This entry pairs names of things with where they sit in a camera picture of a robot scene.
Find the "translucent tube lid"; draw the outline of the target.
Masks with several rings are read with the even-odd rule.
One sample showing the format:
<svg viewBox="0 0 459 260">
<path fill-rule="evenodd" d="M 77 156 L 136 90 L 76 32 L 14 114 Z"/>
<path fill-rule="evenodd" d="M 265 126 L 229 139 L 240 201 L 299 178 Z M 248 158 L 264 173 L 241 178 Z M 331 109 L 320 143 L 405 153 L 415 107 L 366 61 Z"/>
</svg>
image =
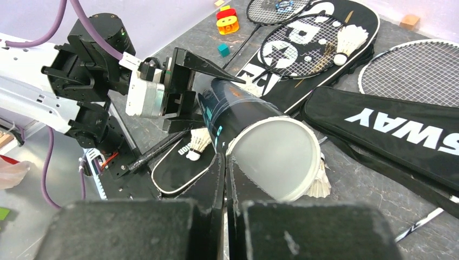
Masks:
<svg viewBox="0 0 459 260">
<path fill-rule="evenodd" d="M 261 190 L 282 202 L 305 195 L 321 162 L 313 130 L 289 116 L 248 126 L 228 144 L 226 154 Z"/>
</svg>

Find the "white shuttlecock floor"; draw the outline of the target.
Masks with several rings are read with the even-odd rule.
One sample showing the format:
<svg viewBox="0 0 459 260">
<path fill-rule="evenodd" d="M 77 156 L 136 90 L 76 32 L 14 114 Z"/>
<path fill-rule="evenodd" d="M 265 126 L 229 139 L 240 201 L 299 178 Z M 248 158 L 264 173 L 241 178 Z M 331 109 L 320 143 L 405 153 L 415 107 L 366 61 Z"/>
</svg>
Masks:
<svg viewBox="0 0 459 260">
<path fill-rule="evenodd" d="M 238 83 L 238 86 L 241 89 L 251 93 L 252 95 L 258 98 L 262 97 L 263 89 L 259 87 L 256 83 L 253 83 L 252 77 L 250 77 L 247 74 L 244 74 L 240 77 L 240 79 L 245 81 L 245 83 Z"/>
</svg>

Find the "black shuttlecock tube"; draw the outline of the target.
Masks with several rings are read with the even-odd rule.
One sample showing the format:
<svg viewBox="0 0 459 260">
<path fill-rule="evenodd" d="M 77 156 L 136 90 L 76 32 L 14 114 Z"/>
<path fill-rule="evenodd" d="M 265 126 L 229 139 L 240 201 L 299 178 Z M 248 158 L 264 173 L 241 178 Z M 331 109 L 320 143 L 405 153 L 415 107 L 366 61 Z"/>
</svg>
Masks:
<svg viewBox="0 0 459 260">
<path fill-rule="evenodd" d="M 239 169 L 248 178 L 235 160 L 227 156 L 228 144 L 241 131 L 260 120 L 289 115 L 235 83 L 214 76 L 199 75 L 195 80 L 194 90 L 215 151 L 224 154 L 231 166 Z"/>
</svg>

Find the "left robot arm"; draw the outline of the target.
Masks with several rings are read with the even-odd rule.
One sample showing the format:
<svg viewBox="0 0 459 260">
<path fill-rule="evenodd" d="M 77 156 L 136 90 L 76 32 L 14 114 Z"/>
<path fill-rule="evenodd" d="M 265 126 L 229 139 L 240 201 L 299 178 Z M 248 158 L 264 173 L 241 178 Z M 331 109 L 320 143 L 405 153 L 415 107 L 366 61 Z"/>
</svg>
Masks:
<svg viewBox="0 0 459 260">
<path fill-rule="evenodd" d="M 109 116 L 109 92 L 127 97 L 130 116 L 189 119 L 195 73 L 241 82 L 183 48 L 175 48 L 163 65 L 135 54 L 122 20 L 110 13 L 78 19 L 62 45 L 34 46 L 1 34 L 1 107 L 109 154 L 124 143 Z"/>
</svg>

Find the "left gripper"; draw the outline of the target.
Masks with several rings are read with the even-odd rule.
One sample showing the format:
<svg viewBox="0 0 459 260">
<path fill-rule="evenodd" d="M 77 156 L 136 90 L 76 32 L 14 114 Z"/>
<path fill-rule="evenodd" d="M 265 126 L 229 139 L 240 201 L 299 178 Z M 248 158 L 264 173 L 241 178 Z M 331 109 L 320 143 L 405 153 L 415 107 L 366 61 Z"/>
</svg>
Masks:
<svg viewBox="0 0 459 260">
<path fill-rule="evenodd" d="M 192 90 L 195 72 L 214 76 L 221 80 L 246 83 L 245 80 L 226 72 L 214 62 L 176 47 L 173 56 L 166 58 L 161 83 L 165 86 L 162 100 L 162 130 L 171 134 L 192 129 L 204 128 L 203 116 L 195 112 L 196 92 Z"/>
</svg>

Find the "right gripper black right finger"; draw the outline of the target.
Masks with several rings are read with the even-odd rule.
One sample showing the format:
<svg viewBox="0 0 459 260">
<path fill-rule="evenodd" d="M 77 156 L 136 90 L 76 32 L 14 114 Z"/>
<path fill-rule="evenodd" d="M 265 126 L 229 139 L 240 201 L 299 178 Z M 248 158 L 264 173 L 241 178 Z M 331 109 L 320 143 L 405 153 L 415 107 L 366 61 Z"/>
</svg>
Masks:
<svg viewBox="0 0 459 260">
<path fill-rule="evenodd" d="M 402 259 L 388 221 L 353 201 L 278 202 L 226 160 L 230 259 Z"/>
</svg>

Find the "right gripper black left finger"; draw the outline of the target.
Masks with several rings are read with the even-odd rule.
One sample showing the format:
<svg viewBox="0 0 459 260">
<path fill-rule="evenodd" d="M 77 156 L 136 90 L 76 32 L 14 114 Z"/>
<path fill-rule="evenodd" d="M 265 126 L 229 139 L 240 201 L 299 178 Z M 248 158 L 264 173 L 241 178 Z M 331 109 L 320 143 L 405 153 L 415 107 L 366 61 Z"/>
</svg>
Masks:
<svg viewBox="0 0 459 260">
<path fill-rule="evenodd" d="M 36 259 L 223 259 L 225 158 L 181 197 L 77 201 L 63 207 Z"/>
</svg>

